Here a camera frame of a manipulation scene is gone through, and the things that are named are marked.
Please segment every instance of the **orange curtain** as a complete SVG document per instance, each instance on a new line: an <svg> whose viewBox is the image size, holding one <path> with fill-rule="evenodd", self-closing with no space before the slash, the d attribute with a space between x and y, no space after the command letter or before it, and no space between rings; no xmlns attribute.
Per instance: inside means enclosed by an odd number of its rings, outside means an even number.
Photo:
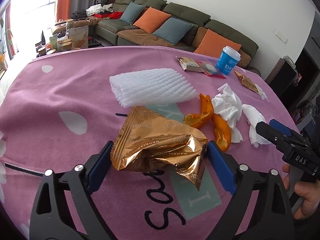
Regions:
<svg viewBox="0 0 320 240"><path fill-rule="evenodd" d="M59 19L67 20L69 19L70 15L70 3L71 0L56 0L56 22L59 21Z"/></svg>

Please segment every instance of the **red cloth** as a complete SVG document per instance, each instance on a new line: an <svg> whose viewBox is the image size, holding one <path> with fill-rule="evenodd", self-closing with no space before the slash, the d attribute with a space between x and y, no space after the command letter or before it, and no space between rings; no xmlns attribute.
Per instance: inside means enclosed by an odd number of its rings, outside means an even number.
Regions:
<svg viewBox="0 0 320 240"><path fill-rule="evenodd" d="M116 20L116 19L119 19L121 17L121 15L123 15L123 12L114 12L114 13L110 14L108 17L110 19Z"/></svg>

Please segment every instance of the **human hand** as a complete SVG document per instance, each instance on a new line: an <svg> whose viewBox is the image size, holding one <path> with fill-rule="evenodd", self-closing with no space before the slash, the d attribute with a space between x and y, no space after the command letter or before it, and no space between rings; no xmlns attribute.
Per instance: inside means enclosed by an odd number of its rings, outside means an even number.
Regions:
<svg viewBox="0 0 320 240"><path fill-rule="evenodd" d="M282 171L289 173L290 171L290 165L285 164L282 167ZM284 179L282 179L284 187L286 190L289 189L289 175L285 176ZM304 219L309 216L311 216L317 209L318 204L320 202L320 182L319 180L316 181L316 183L312 182L303 182L298 181L294 186L294 192L304 197L304 201L302 205L299 207L299 209L295 212L293 215L293 218L298 219Z"/></svg>

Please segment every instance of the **cup lid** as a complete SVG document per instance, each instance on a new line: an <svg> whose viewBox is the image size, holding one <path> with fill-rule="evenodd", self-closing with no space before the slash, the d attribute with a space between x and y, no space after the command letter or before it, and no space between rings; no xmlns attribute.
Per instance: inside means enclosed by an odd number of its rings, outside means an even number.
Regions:
<svg viewBox="0 0 320 240"><path fill-rule="evenodd" d="M240 61L241 55L238 51L234 50L233 48L226 46L223 48L223 51L227 53L230 57L234 58L237 61Z"/></svg>

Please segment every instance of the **blue paper cup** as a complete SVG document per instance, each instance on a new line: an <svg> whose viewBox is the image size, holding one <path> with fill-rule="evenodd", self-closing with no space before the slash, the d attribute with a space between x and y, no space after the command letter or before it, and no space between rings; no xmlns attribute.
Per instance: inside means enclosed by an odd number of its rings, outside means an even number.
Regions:
<svg viewBox="0 0 320 240"><path fill-rule="evenodd" d="M223 74L229 75L240 59L240 54L236 50L226 46L223 48L216 66Z"/></svg>

